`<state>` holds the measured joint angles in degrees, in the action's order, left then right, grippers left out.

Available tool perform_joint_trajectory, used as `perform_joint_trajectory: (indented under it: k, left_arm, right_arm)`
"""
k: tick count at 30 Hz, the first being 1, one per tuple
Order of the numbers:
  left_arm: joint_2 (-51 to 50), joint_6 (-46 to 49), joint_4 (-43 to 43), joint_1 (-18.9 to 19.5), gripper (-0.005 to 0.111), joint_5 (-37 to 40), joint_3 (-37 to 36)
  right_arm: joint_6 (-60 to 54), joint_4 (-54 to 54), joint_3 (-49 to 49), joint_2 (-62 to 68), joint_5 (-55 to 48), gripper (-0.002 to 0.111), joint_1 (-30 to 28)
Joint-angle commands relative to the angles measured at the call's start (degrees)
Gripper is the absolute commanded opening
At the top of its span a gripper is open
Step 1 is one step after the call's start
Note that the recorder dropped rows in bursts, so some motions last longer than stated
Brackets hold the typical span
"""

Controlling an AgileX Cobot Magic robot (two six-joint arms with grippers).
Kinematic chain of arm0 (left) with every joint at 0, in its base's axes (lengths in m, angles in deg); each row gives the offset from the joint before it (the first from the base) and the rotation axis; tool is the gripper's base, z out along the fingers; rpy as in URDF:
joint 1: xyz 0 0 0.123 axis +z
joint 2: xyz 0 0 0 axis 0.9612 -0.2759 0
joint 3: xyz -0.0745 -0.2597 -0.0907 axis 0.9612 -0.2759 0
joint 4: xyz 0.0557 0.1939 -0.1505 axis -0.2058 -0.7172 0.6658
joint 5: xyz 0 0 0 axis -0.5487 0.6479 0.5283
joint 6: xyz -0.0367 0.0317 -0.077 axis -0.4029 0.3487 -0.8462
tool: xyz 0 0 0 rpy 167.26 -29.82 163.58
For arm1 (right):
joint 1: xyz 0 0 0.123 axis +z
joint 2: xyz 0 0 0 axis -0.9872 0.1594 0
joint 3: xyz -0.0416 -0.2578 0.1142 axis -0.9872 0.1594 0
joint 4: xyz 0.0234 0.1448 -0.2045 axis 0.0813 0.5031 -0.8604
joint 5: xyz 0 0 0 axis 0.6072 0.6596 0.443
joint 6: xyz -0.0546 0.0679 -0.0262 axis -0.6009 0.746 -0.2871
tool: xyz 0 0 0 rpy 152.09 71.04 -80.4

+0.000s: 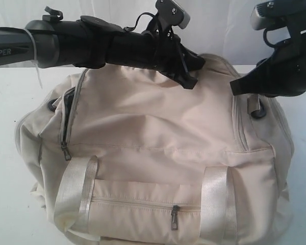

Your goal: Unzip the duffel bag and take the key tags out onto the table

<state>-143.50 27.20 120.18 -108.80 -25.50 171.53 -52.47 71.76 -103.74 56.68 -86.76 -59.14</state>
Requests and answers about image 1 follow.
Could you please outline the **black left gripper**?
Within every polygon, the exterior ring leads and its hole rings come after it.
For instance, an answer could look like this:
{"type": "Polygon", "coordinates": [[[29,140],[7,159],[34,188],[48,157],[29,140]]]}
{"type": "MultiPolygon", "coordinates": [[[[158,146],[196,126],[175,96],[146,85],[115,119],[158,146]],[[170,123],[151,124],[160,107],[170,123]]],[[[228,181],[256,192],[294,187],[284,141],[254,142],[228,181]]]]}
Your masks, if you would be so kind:
{"type": "Polygon", "coordinates": [[[202,69],[205,62],[191,50],[182,51],[176,38],[130,32],[112,37],[109,43],[110,64],[158,71],[184,89],[195,87],[197,79],[189,72],[202,69]]]}

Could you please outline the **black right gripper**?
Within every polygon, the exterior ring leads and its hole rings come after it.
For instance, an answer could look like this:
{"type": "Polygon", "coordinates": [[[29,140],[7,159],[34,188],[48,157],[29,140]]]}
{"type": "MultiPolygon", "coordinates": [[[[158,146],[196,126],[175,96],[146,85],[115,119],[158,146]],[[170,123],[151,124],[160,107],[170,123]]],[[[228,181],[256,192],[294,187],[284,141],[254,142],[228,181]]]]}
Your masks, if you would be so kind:
{"type": "Polygon", "coordinates": [[[294,55],[289,39],[245,76],[230,82],[233,95],[260,94],[267,97],[299,96],[306,92],[306,33],[301,35],[300,54],[294,55]]]}

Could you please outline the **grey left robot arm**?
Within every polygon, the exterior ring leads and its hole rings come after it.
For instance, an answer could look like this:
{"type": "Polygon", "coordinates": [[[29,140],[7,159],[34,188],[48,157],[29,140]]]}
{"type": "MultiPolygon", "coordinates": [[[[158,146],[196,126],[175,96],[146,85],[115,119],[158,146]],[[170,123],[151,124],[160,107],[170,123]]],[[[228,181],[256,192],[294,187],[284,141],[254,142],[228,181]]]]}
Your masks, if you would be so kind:
{"type": "Polygon", "coordinates": [[[32,61],[40,68],[73,65],[99,69],[106,64],[155,70],[192,89],[192,71],[205,64],[203,57],[181,44],[173,27],[187,27],[190,16],[174,1],[157,1],[147,28],[120,27],[94,16],[65,21],[63,13],[45,8],[41,20],[24,29],[0,27],[0,66],[32,61]]]}

